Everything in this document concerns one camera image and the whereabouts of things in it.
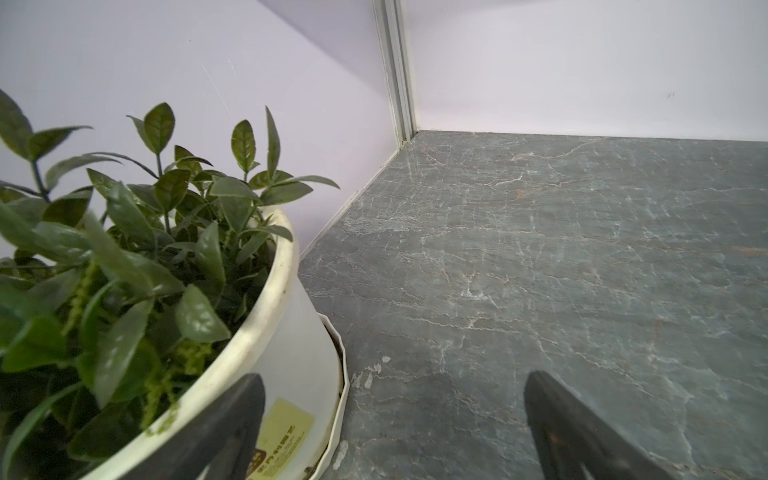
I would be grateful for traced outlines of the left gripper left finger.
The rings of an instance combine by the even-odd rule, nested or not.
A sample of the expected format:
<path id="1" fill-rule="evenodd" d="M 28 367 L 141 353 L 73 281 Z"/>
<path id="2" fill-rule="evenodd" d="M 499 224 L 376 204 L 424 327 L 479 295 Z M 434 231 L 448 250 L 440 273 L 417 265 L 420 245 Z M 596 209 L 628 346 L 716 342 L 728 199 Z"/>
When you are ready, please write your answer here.
<path id="1" fill-rule="evenodd" d="M 125 479 L 244 479 L 266 403 L 262 377 L 238 379 Z"/>

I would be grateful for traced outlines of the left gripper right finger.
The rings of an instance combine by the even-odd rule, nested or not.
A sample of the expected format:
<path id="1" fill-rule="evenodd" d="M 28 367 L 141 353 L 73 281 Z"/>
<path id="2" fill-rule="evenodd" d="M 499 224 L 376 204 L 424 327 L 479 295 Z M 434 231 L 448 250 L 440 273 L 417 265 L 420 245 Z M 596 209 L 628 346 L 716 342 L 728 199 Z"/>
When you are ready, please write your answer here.
<path id="1" fill-rule="evenodd" d="M 529 429 L 546 479 L 670 479 L 545 371 L 524 387 Z"/>

